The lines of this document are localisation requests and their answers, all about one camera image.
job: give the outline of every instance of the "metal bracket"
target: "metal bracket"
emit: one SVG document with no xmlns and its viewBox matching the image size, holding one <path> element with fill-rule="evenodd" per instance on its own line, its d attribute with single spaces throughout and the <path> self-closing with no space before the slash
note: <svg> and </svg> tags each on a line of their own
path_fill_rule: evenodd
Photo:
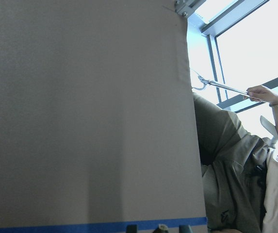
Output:
<svg viewBox="0 0 278 233">
<path fill-rule="evenodd" d="M 180 16 L 188 18 L 205 1 L 206 0 L 176 0 L 174 6 L 176 13 L 178 13 Z"/>
</svg>

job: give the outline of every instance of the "metal rod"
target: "metal rod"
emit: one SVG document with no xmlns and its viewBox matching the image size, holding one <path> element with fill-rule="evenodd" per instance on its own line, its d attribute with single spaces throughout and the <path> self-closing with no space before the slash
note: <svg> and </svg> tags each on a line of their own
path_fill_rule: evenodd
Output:
<svg viewBox="0 0 278 233">
<path fill-rule="evenodd" d="M 225 85 L 222 85 L 222 84 L 220 84 L 220 83 L 217 83 L 217 82 L 215 82 L 215 81 L 209 81 L 208 84 L 209 84 L 209 85 L 213 85 L 213 86 L 217 86 L 217 87 L 220 87 L 220 88 L 229 90 L 229 91 L 238 92 L 238 93 L 240 93 L 240 94 L 242 94 L 242 95 L 244 95 L 244 96 L 249 96 L 249 95 L 247 94 L 246 91 L 240 91 L 240 90 L 237 90 L 237 89 L 232 88 L 232 87 L 230 87 L 230 86 L 225 86 Z"/>
</svg>

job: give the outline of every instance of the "blue painter's tape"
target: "blue painter's tape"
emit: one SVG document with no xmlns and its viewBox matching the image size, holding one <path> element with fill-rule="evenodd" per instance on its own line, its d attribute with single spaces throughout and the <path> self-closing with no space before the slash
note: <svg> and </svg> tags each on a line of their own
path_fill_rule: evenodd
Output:
<svg viewBox="0 0 278 233">
<path fill-rule="evenodd" d="M 39 226 L 39 227 L 13 227 L 0 228 L 0 233 L 117 233 L 125 232 L 127 225 L 138 225 L 141 230 L 154 230 L 158 224 L 165 224 L 169 228 L 179 225 L 199 226 L 206 225 L 206 217 L 159 219 L 130 222 L 89 223 L 77 225 Z"/>
</svg>

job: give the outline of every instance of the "hand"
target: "hand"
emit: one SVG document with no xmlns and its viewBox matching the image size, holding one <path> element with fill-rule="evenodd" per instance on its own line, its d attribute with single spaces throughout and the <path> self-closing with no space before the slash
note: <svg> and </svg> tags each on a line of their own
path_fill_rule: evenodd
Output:
<svg viewBox="0 0 278 233">
<path fill-rule="evenodd" d="M 278 104 L 278 94 L 263 85 L 250 87 L 247 90 L 251 101 L 263 101 L 272 105 Z"/>
<path fill-rule="evenodd" d="M 211 233 L 242 233 L 239 230 L 235 230 L 235 229 L 223 229 L 220 231 L 212 231 Z"/>
</svg>

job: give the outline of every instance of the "cardboard panel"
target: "cardboard panel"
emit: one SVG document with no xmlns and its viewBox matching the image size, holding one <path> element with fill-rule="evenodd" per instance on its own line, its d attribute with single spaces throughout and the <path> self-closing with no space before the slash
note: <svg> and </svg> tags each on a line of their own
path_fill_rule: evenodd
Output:
<svg viewBox="0 0 278 233">
<path fill-rule="evenodd" d="M 205 217 L 186 28 L 172 0 L 0 0 L 0 228 Z"/>
</svg>

